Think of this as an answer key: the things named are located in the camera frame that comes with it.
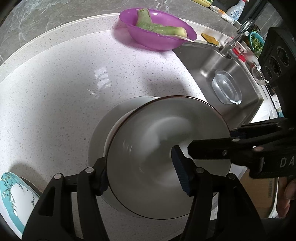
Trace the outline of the person right hand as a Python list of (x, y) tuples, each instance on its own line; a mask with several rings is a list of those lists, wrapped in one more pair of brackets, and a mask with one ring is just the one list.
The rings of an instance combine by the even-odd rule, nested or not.
[(278, 181), (278, 193), (276, 211), (279, 218), (284, 218), (290, 208), (290, 201), (295, 200), (295, 179), (288, 181), (287, 177), (280, 177)]

